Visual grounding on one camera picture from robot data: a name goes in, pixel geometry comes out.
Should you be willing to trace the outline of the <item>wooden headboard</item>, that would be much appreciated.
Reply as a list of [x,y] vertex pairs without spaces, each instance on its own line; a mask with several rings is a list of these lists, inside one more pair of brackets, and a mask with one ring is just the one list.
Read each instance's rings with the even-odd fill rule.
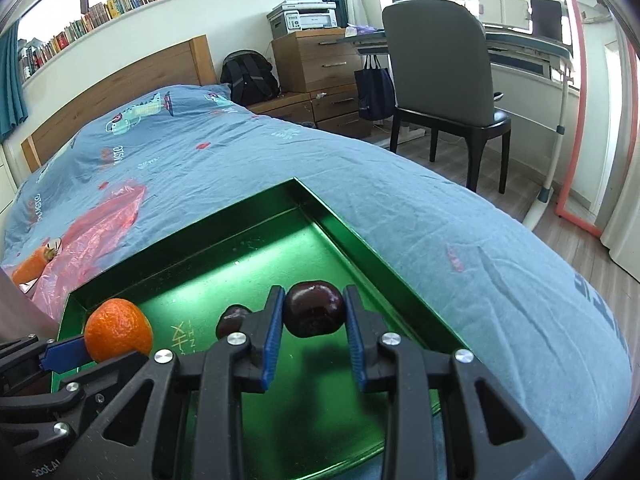
[[216,84],[204,35],[167,47],[98,81],[70,100],[21,143],[29,172],[47,162],[88,122],[145,93],[172,84]]

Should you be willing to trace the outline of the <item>dark blue tote bag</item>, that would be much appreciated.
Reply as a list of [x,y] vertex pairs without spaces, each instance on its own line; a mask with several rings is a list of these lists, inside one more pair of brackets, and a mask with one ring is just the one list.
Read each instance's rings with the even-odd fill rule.
[[363,68],[355,72],[355,80],[361,119],[377,122],[393,116],[396,106],[393,81],[375,54],[366,56]]

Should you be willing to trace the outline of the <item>white printer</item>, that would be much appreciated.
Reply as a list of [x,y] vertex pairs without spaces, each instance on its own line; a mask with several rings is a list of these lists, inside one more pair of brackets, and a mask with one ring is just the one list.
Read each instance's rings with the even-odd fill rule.
[[274,39],[308,29],[337,28],[336,3],[324,0],[285,0],[267,20]]

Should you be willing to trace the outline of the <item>wooden drawer cabinet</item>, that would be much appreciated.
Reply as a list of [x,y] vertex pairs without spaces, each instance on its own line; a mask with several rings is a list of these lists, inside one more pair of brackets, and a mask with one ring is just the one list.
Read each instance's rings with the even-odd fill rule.
[[254,104],[255,114],[365,139],[374,123],[359,116],[356,70],[362,57],[342,28],[307,29],[273,40],[281,95]]

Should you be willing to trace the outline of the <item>pink plastic sheet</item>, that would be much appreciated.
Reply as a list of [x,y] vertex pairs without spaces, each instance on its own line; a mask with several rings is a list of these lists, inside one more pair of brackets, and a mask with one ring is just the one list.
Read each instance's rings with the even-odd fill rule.
[[61,249],[44,267],[32,302],[61,322],[68,295],[100,273],[99,260],[120,245],[138,218],[146,186],[126,181],[79,216],[62,236]]

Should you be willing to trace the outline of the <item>grey desk chair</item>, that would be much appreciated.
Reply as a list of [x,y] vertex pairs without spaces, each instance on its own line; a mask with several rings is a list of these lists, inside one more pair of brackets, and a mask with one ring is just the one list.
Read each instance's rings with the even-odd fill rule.
[[400,0],[382,12],[395,85],[390,151],[404,122],[431,131],[430,159],[439,133],[465,140],[466,187],[474,192],[488,141],[501,140],[498,191],[506,192],[511,117],[498,110],[485,29],[464,6],[450,0]]

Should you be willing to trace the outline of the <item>teal curtain left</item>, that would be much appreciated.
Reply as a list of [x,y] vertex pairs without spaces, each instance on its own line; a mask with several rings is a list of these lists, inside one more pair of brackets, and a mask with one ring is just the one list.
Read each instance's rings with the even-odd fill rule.
[[18,22],[0,40],[0,136],[5,141],[28,117],[18,62]]

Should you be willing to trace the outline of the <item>green metal tray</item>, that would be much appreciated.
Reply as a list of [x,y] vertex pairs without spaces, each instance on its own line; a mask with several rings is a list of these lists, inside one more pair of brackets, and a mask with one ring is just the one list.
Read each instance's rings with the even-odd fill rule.
[[[232,304],[260,310],[274,285],[326,281],[357,287],[366,309],[422,347],[450,353],[462,339],[346,221],[288,180],[244,198],[74,290],[58,334],[79,335],[108,298],[149,319],[154,344],[185,356],[209,348]],[[386,401],[360,392],[344,332],[284,334],[273,382],[242,402],[245,474],[250,479],[327,479],[378,457]]]

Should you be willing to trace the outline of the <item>black backpack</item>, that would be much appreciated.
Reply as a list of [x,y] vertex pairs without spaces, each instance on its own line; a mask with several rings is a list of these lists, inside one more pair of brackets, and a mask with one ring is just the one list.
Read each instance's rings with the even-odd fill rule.
[[239,50],[227,55],[222,63],[220,81],[230,87],[231,101],[244,107],[280,96],[271,63],[254,50]]

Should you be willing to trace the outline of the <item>dark plum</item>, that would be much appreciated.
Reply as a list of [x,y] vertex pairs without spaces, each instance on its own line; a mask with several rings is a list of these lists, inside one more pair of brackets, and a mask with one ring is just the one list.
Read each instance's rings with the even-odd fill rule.
[[251,314],[252,311],[242,304],[232,304],[229,306],[221,313],[218,320],[215,328],[216,338],[226,338],[232,333],[239,332],[244,320]]
[[299,282],[285,295],[282,320],[297,338],[333,334],[346,322],[345,300],[329,282]]

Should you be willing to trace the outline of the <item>bumpy mandarin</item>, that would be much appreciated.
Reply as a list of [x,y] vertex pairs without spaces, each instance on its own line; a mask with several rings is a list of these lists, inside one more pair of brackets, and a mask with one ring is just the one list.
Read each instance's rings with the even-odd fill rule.
[[153,348],[153,331],[148,318],[131,301],[112,298],[91,313],[84,339],[94,362],[137,351],[148,356]]

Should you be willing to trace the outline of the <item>blue patterned bed cover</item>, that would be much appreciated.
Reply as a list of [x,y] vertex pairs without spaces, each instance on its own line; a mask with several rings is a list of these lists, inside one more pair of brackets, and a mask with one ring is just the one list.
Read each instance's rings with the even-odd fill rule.
[[221,84],[157,89],[70,128],[3,235],[7,271],[61,241],[34,300],[65,338],[122,297],[183,362],[215,342],[230,304],[352,284],[403,340],[468,348],[578,479],[627,418],[611,310],[521,222],[378,146],[256,115]]

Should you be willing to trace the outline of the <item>white desk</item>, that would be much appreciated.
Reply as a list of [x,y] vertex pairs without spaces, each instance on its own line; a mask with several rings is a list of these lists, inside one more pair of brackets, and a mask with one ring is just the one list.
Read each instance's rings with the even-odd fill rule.
[[491,65],[509,76],[510,87],[503,91],[508,102],[500,110],[554,135],[544,180],[523,220],[533,231],[554,194],[573,78],[572,55],[562,44],[513,30],[488,28],[485,36]]

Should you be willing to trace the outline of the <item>white patterned plate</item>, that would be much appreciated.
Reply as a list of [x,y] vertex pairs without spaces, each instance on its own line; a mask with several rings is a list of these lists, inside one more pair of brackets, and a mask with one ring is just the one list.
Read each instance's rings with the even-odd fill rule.
[[62,240],[59,237],[48,240],[47,243],[43,245],[43,258],[51,261],[60,252],[61,248]]

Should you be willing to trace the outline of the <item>large carrot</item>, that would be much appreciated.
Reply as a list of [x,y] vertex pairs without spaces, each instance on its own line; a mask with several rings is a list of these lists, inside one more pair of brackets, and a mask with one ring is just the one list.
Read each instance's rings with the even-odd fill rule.
[[47,264],[55,257],[56,250],[48,246],[38,247],[29,257],[20,263],[12,273],[12,282],[16,286],[36,280]]

